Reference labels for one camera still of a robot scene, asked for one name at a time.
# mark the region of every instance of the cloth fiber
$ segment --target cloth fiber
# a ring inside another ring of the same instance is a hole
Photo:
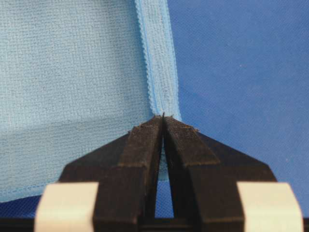
[[[172,52],[166,0],[0,1],[0,202],[153,114],[180,118]]]
[[[309,2],[169,0],[183,122],[267,163],[309,217]]]

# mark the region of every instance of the black plastic tool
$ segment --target black plastic tool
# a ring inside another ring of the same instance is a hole
[[[175,218],[155,218],[162,139]],[[270,168],[172,117],[155,116],[69,163],[59,182],[99,182],[96,232],[242,232],[237,181],[276,182]],[[0,218],[0,231],[33,231],[33,219]],[[304,219],[309,232],[309,219]]]

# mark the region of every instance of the textured fabric surface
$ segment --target textured fabric surface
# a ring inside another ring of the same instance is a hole
[[[180,119],[167,0],[0,1],[0,202],[153,114]]]
[[[150,105],[155,115],[181,120],[178,78],[167,0],[135,0],[145,54]]]
[[[39,200],[40,196],[34,196],[0,203],[0,218],[34,218]],[[155,216],[173,217],[169,181],[158,181]]]
[[[309,217],[309,2],[169,0],[183,121],[266,162]]]
[[[169,181],[158,181],[156,205],[155,205],[156,218],[172,218],[174,217],[172,197],[170,194]]]

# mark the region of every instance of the dark blue fabric background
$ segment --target dark blue fabric background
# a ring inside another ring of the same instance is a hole
[[[169,0],[183,121],[266,162],[309,217],[309,1]]]

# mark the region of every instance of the microfiber cloth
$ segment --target microfiber cloth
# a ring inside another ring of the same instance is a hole
[[[163,112],[181,119],[166,0],[0,1],[0,202]]]

